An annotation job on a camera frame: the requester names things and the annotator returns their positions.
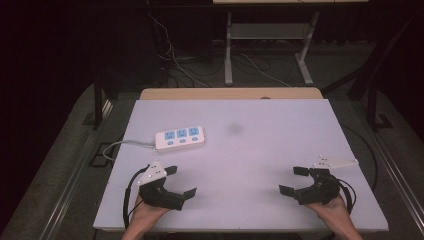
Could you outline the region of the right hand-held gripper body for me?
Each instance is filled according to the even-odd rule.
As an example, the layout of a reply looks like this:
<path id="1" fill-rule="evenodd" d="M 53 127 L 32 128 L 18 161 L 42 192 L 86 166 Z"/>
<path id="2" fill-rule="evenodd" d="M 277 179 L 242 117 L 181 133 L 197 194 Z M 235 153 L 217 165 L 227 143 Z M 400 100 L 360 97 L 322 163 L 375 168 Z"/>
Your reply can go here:
<path id="1" fill-rule="evenodd" d="M 357 165 L 356 159 L 343 159 L 319 155 L 308 168 L 313 184 L 294 191 L 294 198 L 300 205 L 322 203 L 327 204 L 343 191 L 348 205 L 356 203 L 355 190 L 344 180 L 335 177 L 331 170 Z"/>

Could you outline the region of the metal floor rail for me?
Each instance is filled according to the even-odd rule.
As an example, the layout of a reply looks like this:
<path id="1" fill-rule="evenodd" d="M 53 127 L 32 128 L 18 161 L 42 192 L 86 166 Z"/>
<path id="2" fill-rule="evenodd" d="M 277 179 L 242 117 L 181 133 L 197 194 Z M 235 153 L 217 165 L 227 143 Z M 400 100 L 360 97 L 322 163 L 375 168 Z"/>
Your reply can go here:
<path id="1" fill-rule="evenodd" d="M 391 155 L 389 148 L 386 146 L 381 136 L 374 132 L 371 133 L 371 136 L 388 175 L 392 179 L 392 182 L 408 209 L 409 214 L 414 220 L 415 225 L 424 237 L 424 208 L 421 206 L 420 201 L 406 181 L 404 174 L 397 166 L 394 157 Z"/>
<path id="2" fill-rule="evenodd" d="M 47 156 L 45 180 L 53 185 L 53 206 L 37 240 L 91 240 L 105 169 L 89 165 L 100 145 L 94 103 L 79 100 Z"/>

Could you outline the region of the black metal stand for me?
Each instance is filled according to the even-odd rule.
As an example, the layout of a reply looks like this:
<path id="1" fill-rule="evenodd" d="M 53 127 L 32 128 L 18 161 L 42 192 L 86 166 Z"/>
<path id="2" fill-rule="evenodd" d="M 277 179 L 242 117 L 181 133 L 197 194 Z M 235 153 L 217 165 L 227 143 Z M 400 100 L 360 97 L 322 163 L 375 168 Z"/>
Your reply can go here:
<path id="1" fill-rule="evenodd" d="M 371 83 L 368 89 L 367 122 L 375 132 L 392 127 L 385 114 L 377 113 L 377 84 L 375 82 Z"/>
<path id="2" fill-rule="evenodd" d="M 100 81 L 100 74 L 97 73 L 94 77 L 94 125 L 93 129 L 97 130 L 103 120 L 103 94 Z"/>

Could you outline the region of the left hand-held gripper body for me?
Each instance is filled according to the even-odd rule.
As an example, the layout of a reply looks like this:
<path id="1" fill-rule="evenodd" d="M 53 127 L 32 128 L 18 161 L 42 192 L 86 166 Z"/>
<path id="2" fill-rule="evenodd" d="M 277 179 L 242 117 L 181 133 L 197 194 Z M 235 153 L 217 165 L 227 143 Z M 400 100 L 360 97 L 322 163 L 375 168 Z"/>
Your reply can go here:
<path id="1" fill-rule="evenodd" d="M 185 202 L 183 194 L 170 192 L 164 187 L 169 176 L 166 168 L 158 160 L 153 161 L 137 180 L 139 195 L 150 206 L 181 210 Z"/>

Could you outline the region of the grey metal desk frame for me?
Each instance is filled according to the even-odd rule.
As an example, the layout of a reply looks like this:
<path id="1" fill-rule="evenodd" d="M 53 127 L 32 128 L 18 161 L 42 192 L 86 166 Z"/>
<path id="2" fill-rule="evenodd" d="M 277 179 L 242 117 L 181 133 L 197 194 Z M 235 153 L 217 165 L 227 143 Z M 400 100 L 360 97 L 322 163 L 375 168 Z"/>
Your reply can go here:
<path id="1" fill-rule="evenodd" d="M 233 14 L 227 13 L 226 41 L 224 58 L 224 83 L 233 85 L 232 54 L 233 40 L 302 40 L 302 49 L 294 55 L 298 69 L 306 85 L 312 85 L 313 80 L 308 70 L 305 58 L 312 42 L 320 12 L 315 11 L 308 22 L 298 23 L 237 23 Z"/>

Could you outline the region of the black floor bracket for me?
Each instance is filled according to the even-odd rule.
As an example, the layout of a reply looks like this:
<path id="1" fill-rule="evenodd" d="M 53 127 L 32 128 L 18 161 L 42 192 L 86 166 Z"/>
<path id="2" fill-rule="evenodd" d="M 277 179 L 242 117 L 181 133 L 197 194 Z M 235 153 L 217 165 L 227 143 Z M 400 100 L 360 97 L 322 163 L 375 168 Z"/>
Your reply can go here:
<path id="1" fill-rule="evenodd" d="M 109 142 L 102 142 L 98 145 L 93 157 L 88 163 L 89 167 L 105 168 L 114 163 L 115 147 Z"/>

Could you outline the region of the person's left hand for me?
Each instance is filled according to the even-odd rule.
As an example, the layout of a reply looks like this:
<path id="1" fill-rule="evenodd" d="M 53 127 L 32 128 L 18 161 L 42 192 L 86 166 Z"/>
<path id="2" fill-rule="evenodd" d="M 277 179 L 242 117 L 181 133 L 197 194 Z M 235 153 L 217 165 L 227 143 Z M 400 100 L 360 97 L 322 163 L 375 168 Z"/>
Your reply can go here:
<path id="1" fill-rule="evenodd" d="M 167 208 L 150 206 L 138 196 L 131 212 L 128 229 L 148 231 L 152 229 L 159 219 L 167 212 Z"/>

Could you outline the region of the white power strip blue sockets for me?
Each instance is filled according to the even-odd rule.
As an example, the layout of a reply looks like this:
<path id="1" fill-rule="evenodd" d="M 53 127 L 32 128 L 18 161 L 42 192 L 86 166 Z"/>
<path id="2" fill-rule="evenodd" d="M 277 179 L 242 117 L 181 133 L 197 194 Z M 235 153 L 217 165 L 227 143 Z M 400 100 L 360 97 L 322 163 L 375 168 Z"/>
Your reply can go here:
<path id="1" fill-rule="evenodd" d="M 155 134 L 155 150 L 159 153 L 199 147 L 205 143 L 201 126 L 166 130 Z"/>

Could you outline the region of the person's right hand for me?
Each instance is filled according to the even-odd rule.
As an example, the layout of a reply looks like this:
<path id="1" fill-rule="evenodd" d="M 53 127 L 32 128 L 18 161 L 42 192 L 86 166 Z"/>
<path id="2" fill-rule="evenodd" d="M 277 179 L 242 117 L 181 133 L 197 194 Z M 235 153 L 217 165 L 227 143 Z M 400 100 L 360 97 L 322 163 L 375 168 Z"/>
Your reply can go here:
<path id="1" fill-rule="evenodd" d="M 344 199 L 338 195 L 327 204 L 312 203 L 306 207 L 314 211 L 332 231 L 341 231 L 352 224 Z"/>

